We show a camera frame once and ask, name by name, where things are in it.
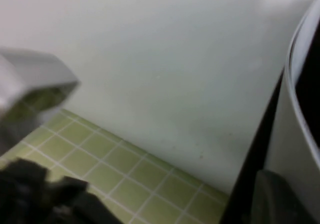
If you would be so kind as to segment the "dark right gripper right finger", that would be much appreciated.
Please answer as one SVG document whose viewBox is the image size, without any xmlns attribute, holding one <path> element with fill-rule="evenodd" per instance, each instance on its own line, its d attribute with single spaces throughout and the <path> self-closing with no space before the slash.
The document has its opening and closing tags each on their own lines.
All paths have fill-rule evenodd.
<svg viewBox="0 0 320 224">
<path fill-rule="evenodd" d="M 260 170 L 252 198 L 253 224 L 316 224 L 289 184 L 280 175 Z"/>
</svg>

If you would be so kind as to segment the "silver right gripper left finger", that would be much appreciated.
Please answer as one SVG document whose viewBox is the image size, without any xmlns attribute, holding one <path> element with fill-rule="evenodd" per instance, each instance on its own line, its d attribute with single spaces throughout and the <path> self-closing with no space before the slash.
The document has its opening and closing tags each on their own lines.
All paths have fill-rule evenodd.
<svg viewBox="0 0 320 224">
<path fill-rule="evenodd" d="M 0 49 L 0 153 L 3 155 L 52 118 L 79 86 L 57 56 Z"/>
</svg>

